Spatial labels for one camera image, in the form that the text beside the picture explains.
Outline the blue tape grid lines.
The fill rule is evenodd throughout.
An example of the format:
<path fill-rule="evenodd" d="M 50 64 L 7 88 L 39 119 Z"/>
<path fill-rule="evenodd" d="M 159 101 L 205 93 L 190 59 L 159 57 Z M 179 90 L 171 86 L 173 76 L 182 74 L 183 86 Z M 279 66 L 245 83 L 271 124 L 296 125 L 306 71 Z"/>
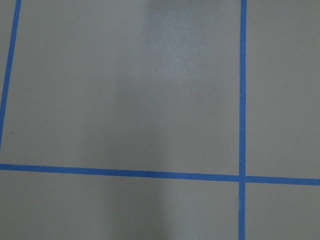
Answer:
<path fill-rule="evenodd" d="M 250 176 L 246 173 L 246 127 L 247 127 L 247 10 L 248 2 L 240 2 L 239 31 L 239 141 L 238 141 L 238 174 L 210 174 L 189 172 L 168 172 L 128 169 L 104 169 L 83 167 L 62 167 L 47 165 L 25 165 L 2 163 L 2 171 L 35 172 L 53 174 L 113 176 L 132 178 L 155 178 L 171 180 L 192 180 L 238 183 L 238 239 L 246 238 L 246 184 L 277 184 L 298 186 L 319 186 L 318 178 Z"/>

